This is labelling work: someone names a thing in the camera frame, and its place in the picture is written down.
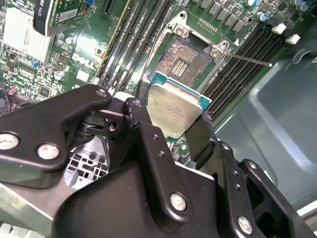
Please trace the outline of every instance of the screw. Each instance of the screw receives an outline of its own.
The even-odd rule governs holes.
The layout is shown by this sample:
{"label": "screw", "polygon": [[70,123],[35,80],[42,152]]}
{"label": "screw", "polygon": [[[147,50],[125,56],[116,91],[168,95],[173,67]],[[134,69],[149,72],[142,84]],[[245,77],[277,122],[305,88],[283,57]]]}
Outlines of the screw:
{"label": "screw", "polygon": [[186,209],[186,201],[178,193],[172,193],[172,195],[170,196],[170,202],[172,203],[173,207],[178,211],[184,211]]}
{"label": "screw", "polygon": [[219,55],[219,51],[212,51],[211,56],[217,57]]}
{"label": "screw", "polygon": [[12,149],[19,144],[19,139],[12,134],[0,134],[0,150]]}
{"label": "screw", "polygon": [[98,90],[96,91],[96,93],[97,93],[99,96],[102,96],[102,97],[106,97],[106,96],[107,96],[105,90],[103,90],[103,89],[98,89]]}
{"label": "screw", "polygon": [[133,100],[132,102],[134,105],[137,105],[138,107],[142,107],[142,104],[139,100]]}
{"label": "screw", "polygon": [[230,150],[229,146],[225,143],[222,144],[222,146],[226,149],[226,150]]}
{"label": "screw", "polygon": [[252,169],[256,170],[257,166],[253,162],[249,162],[250,166]]}
{"label": "screw", "polygon": [[239,226],[240,226],[241,230],[244,233],[246,233],[248,235],[252,234],[251,224],[245,217],[238,217],[238,223],[239,223]]}
{"label": "screw", "polygon": [[59,149],[52,144],[41,145],[37,152],[38,155],[44,160],[52,160],[59,156]]}
{"label": "screw", "polygon": [[178,27],[178,28],[176,29],[176,34],[179,35],[179,36],[183,35],[184,32],[185,32],[185,30],[184,30],[183,27]]}

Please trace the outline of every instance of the gray metal panel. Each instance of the gray metal panel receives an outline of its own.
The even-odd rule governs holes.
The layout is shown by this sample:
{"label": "gray metal panel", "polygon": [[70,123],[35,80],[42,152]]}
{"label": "gray metal panel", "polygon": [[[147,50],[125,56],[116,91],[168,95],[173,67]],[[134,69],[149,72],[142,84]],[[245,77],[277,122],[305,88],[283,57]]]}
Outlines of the gray metal panel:
{"label": "gray metal panel", "polygon": [[291,60],[276,63],[215,129],[299,209],[317,199],[317,64]]}

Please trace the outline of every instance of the white label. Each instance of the white label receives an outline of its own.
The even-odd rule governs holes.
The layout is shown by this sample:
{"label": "white label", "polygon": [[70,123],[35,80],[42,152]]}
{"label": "white label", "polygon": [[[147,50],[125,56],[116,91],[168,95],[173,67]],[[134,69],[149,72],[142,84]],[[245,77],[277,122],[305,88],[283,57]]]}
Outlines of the white label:
{"label": "white label", "polygon": [[58,22],[68,20],[70,18],[75,17],[77,15],[77,10],[78,9],[74,9],[74,10],[70,10],[70,11],[66,11],[66,12],[61,13],[59,16]]}

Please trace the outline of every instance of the capacitor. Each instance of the capacitor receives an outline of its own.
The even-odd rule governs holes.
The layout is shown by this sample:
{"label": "capacitor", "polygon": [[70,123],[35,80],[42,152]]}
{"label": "capacitor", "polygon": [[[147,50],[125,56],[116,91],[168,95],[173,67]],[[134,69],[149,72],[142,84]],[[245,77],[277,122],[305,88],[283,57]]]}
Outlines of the capacitor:
{"label": "capacitor", "polygon": [[62,78],[64,78],[65,74],[63,71],[57,71],[56,73],[54,73],[54,79],[56,80],[61,80]]}
{"label": "capacitor", "polygon": [[257,4],[257,0],[246,0],[246,6],[255,6]]}
{"label": "capacitor", "polygon": [[297,6],[298,11],[305,12],[311,7],[311,4],[308,1],[303,2],[300,6]]}
{"label": "capacitor", "polygon": [[300,6],[301,4],[303,4],[303,0],[291,0],[290,1],[292,5],[294,6]]}
{"label": "capacitor", "polygon": [[73,38],[72,37],[66,37],[65,42],[69,45],[73,44]]}
{"label": "capacitor", "polygon": [[267,14],[263,12],[258,12],[257,19],[259,21],[266,21],[267,20]]}

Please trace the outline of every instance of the heatsink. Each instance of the heatsink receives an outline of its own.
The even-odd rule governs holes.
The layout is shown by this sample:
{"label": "heatsink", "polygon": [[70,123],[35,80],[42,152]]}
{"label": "heatsink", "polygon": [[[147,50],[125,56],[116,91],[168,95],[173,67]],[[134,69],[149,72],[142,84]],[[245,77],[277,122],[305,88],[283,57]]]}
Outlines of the heatsink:
{"label": "heatsink", "polygon": [[3,44],[11,52],[48,63],[54,38],[33,29],[33,17],[12,7],[6,10]]}

